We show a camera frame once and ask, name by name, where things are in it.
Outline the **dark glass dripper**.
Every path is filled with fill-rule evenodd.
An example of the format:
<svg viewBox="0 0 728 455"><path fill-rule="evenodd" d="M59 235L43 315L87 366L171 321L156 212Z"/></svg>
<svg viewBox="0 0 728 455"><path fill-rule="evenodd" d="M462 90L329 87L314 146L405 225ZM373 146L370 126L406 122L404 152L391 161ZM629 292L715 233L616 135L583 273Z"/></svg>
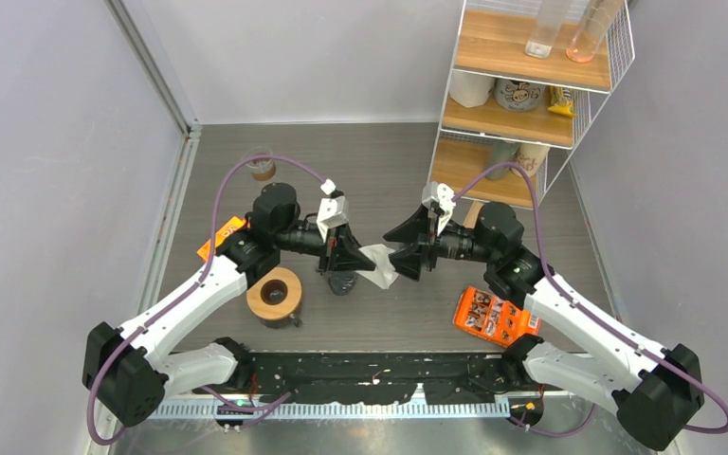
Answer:
<svg viewBox="0 0 728 455"><path fill-rule="evenodd" d="M328 286L336 296L349 295L358 281L358 274L355 271L334 271L328 274Z"/></svg>

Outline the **white paper coffee filter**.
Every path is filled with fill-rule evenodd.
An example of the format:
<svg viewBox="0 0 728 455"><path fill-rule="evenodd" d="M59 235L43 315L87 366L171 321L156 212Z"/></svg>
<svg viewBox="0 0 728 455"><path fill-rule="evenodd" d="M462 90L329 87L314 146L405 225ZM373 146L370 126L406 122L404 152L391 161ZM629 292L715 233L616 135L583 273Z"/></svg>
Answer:
<svg viewBox="0 0 728 455"><path fill-rule="evenodd" d="M383 244L375 244L362 246L359 251L373 261L375 269L373 271L358 271L357 274L383 290L389 289L399 277L389 258L394 249Z"/></svg>

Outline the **brown paper coffee filter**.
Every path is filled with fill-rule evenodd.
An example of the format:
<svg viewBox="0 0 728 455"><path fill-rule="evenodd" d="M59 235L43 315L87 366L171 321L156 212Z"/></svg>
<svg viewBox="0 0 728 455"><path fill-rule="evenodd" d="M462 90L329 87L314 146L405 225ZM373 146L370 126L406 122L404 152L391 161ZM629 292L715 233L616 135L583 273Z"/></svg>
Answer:
<svg viewBox="0 0 728 455"><path fill-rule="evenodd" d="M473 228L476 225L480 211L483 207L483 202L473 201L470 208L464 218L463 226L465 228Z"/></svg>

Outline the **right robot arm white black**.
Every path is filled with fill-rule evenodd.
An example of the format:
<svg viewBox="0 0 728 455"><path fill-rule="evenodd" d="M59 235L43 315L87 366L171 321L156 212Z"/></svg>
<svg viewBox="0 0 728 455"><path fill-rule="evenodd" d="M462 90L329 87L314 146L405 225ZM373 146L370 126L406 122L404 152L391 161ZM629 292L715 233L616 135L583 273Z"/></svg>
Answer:
<svg viewBox="0 0 728 455"><path fill-rule="evenodd" d="M438 229L432 209L421 206L384 234L402 244L390 256L396 271L417 281L437 260L483 263L493 294L553 325L587 352L572 355L541 337L524 335L503 353L503 376L516 389L534 382L572 392L613 413L640 444L669 447L704 404L699 357L678 344L667 349L634 333L577 293L522 243L514 209L490 202L474 227L450 221Z"/></svg>

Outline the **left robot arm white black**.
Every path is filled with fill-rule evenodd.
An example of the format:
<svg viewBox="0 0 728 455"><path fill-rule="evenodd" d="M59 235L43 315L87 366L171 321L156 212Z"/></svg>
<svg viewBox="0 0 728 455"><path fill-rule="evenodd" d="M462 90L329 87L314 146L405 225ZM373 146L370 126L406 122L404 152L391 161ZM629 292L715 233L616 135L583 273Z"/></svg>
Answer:
<svg viewBox="0 0 728 455"><path fill-rule="evenodd" d="M106 322L88 334L82 383L92 403L135 427L160 403L207 385L244 391L253 377L243 347L229 337L175 354L173 348L203 320L243 296L280 264L284 251L315 256L320 272L374 271L348 224L348 202L334 190L314 222L300 218L294 187L266 185L245 224L211 249L209 260L166 298L119 327Z"/></svg>

